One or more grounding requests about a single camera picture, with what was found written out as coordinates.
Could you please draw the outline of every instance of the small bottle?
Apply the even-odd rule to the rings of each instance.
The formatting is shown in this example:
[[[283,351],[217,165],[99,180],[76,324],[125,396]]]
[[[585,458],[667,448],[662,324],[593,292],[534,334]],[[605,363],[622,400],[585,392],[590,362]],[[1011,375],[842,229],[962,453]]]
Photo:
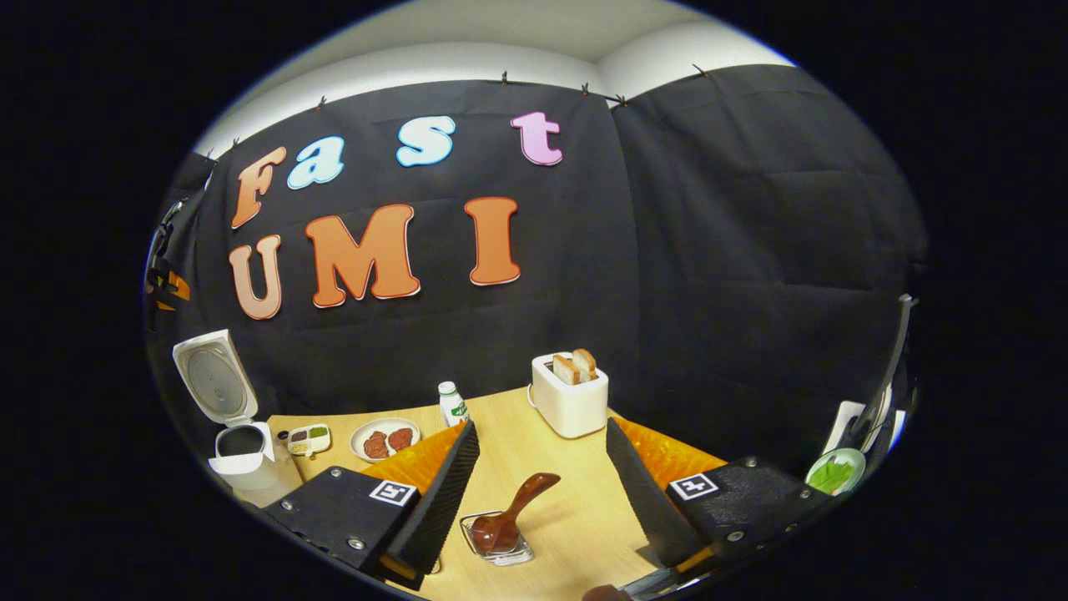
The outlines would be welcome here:
[[[460,398],[456,385],[452,382],[438,384],[438,408],[441,410],[441,420],[445,422],[445,428],[452,428],[471,418],[467,404]]]

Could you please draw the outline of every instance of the ceiling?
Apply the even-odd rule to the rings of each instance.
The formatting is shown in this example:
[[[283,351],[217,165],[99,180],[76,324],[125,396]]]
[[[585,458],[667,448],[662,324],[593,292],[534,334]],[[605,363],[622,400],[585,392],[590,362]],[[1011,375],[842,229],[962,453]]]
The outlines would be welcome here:
[[[346,28],[298,56],[249,90],[226,114],[305,73],[390,48],[485,42],[597,63],[646,33],[709,18],[664,0],[414,0]]]

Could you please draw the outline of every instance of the bread slice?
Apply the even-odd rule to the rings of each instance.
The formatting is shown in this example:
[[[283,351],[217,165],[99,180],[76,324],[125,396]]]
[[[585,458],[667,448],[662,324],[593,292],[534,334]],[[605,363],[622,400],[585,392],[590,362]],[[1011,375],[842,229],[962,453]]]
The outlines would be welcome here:
[[[575,367],[575,363],[567,358],[561,355],[552,357],[552,373],[556,375],[564,384],[578,384],[579,383],[579,368]]]
[[[575,367],[579,368],[580,383],[597,380],[597,362],[594,361],[594,357],[590,354],[590,351],[576,349],[571,353],[571,361],[575,363]]]

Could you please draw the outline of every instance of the plate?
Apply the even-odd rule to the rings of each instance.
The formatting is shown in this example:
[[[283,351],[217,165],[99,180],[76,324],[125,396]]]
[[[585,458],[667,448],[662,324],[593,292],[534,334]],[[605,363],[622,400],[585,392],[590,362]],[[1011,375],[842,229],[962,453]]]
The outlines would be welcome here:
[[[849,476],[849,479],[831,491],[831,496],[837,496],[841,493],[848,492],[857,486],[857,483],[861,481],[861,477],[864,476],[864,470],[867,468],[867,462],[864,460],[864,454],[857,449],[834,449],[816,460],[816,463],[814,463],[812,469],[808,470],[808,475],[804,477],[805,484],[812,486],[810,483],[812,481],[812,477],[816,474],[816,471],[823,465],[827,465],[827,463],[832,460],[838,465],[848,464],[853,468],[853,473]]]
[[[349,448],[352,449],[352,453],[356,454],[356,457],[359,457],[360,459],[370,463],[378,463],[379,461],[382,461],[383,459],[388,458],[372,459],[367,457],[367,455],[363,453],[363,443],[366,443],[367,439],[370,439],[371,436],[374,434],[376,430],[378,432],[381,432],[382,434],[386,434],[386,438],[389,439],[390,434],[402,428],[411,428],[411,444],[414,445],[420,441],[419,427],[412,424],[411,422],[408,422],[407,420],[402,420],[399,417],[383,417],[381,420],[368,422],[363,426],[357,428],[356,432],[352,432],[352,438],[349,439],[348,446]],[[390,446],[389,442],[386,443],[386,448],[389,449],[390,457],[393,457],[397,453],[393,450],[393,447]]]

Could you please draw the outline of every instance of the wooden table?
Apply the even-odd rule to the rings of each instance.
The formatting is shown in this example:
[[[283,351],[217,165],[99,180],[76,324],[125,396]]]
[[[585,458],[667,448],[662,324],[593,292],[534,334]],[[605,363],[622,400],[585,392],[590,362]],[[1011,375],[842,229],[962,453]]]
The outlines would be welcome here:
[[[659,567],[638,553],[648,541],[604,450],[603,428],[580,439],[561,438],[528,404],[525,389],[467,399],[467,406],[482,453],[441,550],[441,570],[426,576],[419,591],[391,585],[435,600],[579,601],[595,586],[622,587]],[[357,472],[370,468],[349,449],[349,438],[380,417],[409,420],[424,439],[444,429],[437,406],[357,415],[276,415],[267,424],[272,432],[319,423],[330,427],[328,450],[296,458],[307,481],[332,465]],[[504,510],[523,480],[537,472],[562,479],[519,516],[534,558],[498,567],[472,553],[459,519]]]

